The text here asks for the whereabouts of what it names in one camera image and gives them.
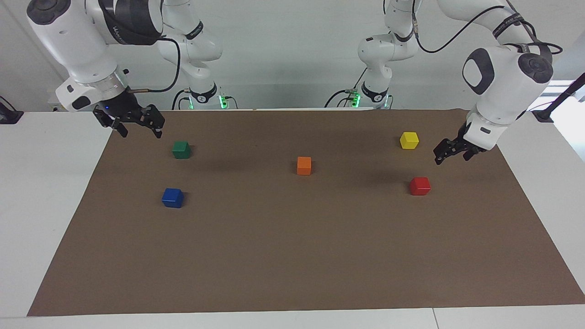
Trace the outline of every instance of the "brown tabletop surface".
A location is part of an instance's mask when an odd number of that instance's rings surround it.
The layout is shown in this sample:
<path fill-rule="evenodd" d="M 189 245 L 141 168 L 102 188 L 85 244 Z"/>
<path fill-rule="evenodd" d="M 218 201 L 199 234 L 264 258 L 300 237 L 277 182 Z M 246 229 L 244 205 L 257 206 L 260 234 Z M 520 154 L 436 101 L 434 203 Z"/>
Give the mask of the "brown tabletop surface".
<path fill-rule="evenodd" d="M 128 125 L 29 316 L 585 303 L 497 148 L 434 163 L 465 114 L 175 111 L 161 139 Z M 177 140 L 190 159 L 173 158 Z M 427 196 L 409 193 L 419 176 Z"/>

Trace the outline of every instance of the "white wall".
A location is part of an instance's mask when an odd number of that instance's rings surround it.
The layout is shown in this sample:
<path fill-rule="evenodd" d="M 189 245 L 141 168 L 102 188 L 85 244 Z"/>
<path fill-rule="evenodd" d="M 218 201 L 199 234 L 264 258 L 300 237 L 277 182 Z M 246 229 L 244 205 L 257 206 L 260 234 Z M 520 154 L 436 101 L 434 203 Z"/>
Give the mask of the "white wall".
<path fill-rule="evenodd" d="M 47 111 L 47 88 L 63 77 L 0 0 L 0 95 L 17 109 Z"/>
<path fill-rule="evenodd" d="M 556 80 L 574 80 L 585 72 L 585 32 L 567 49 L 555 65 Z"/>
<path fill-rule="evenodd" d="M 15 39 L 1 34 L 2 45 L 21 42 L 28 49 L 9 53 L 2 49 L 2 63 L 16 63 L 12 71 L 20 79 L 20 86 L 13 86 L 17 90 L 10 93 L 18 104 L 30 104 L 28 111 L 43 108 L 41 93 L 33 102 L 28 90 L 55 88 L 55 79 L 59 74 L 64 78 L 66 72 L 44 49 L 36 52 L 44 55 L 45 63 L 36 64 L 42 58 L 24 59 L 26 52 L 39 57 L 33 52 L 40 45 L 26 21 L 28 1 L 1 1 L 26 32 L 20 34 L 29 36 Z M 515 0 L 514 4 L 536 26 L 542 40 L 569 48 L 585 29 L 582 0 Z M 205 27 L 224 43 L 222 58 L 209 64 L 216 81 L 242 108 L 322 107 L 333 92 L 352 87 L 362 72 L 364 66 L 357 58 L 360 39 L 387 32 L 382 0 L 198 0 L 197 6 Z M 5 22 L 0 22 L 2 30 Z M 463 25 L 442 15 L 431 0 L 425 1 L 419 22 L 421 40 L 428 48 L 442 45 Z M 393 63 L 394 108 L 470 108 L 476 97 L 460 76 L 462 64 L 477 47 L 494 44 L 489 31 L 472 25 L 438 54 L 419 52 L 413 59 Z M 130 70 L 133 88 L 166 87 L 173 79 L 172 64 L 153 47 L 111 46 L 111 52 L 121 67 Z M 4 88 L 9 83 L 2 73 Z M 175 92 L 185 87 L 181 77 L 175 90 L 139 95 L 139 99 L 143 105 L 170 108 Z"/>

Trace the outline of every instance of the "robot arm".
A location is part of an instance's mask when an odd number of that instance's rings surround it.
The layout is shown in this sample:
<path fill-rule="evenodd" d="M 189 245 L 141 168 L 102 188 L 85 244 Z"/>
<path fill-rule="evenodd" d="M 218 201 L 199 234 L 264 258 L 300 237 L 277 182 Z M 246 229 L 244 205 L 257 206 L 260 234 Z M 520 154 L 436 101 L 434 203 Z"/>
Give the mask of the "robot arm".
<path fill-rule="evenodd" d="M 416 12 L 422 0 L 388 1 L 387 35 L 368 37 L 358 54 L 367 70 L 361 86 L 363 100 L 384 106 L 392 78 L 391 61 L 414 56 L 419 48 Z M 437 0 L 452 19 L 473 21 L 492 31 L 500 46 L 475 50 L 463 66 L 463 78 L 479 95 L 477 104 L 454 140 L 435 148 L 435 161 L 465 152 L 469 160 L 492 149 L 501 134 L 542 94 L 552 78 L 549 44 L 540 42 L 527 22 L 507 0 Z"/>
<path fill-rule="evenodd" d="M 85 9 L 90 14 L 86 15 L 77 1 L 31 0 L 26 10 L 31 27 L 69 73 L 70 78 L 56 91 L 68 111 L 97 104 L 94 115 L 102 126 L 111 127 L 125 137 L 128 131 L 123 122 L 132 122 L 150 128 L 157 138 L 161 137 L 163 116 L 152 104 L 146 108 L 138 104 L 117 62 L 106 52 L 104 39 L 109 33 L 111 42 L 153 44 L 161 35 L 161 29 L 156 29 L 159 24 L 155 4 L 160 16 L 160 0 L 88 0 Z M 141 14 L 137 19 L 128 20 L 134 15 L 130 11 Z M 149 23 L 143 22 L 145 16 Z M 122 18 L 126 18 L 124 25 L 119 23 Z"/>
<path fill-rule="evenodd" d="M 463 66 L 463 78 L 479 95 L 466 122 L 454 140 L 444 139 L 434 150 L 439 165 L 449 156 L 464 152 L 469 160 L 491 150 L 502 133 L 513 124 L 548 86 L 552 74 L 552 52 L 525 28 L 522 16 L 503 0 L 438 0 L 445 15 L 472 20 L 486 8 L 501 6 L 476 22 L 492 31 L 500 46 L 476 49 Z"/>
<path fill-rule="evenodd" d="M 192 104 L 197 108 L 225 106 L 221 88 L 215 83 L 211 70 L 204 63 L 221 57 L 223 47 L 217 38 L 204 27 L 192 0 L 166 0 L 163 4 L 164 24 L 174 29 L 167 38 L 178 42 L 183 55 L 180 67 L 187 76 Z M 168 42 L 157 42 L 161 55 L 177 65 L 175 48 Z"/>
<path fill-rule="evenodd" d="M 413 1 L 415 10 L 418 10 L 422 0 L 388 1 L 385 22 L 390 33 L 367 37 L 360 42 L 357 54 L 366 65 L 360 87 L 361 99 L 374 108 L 383 107 L 388 97 L 392 79 L 389 62 L 409 59 L 417 53 L 412 25 Z"/>

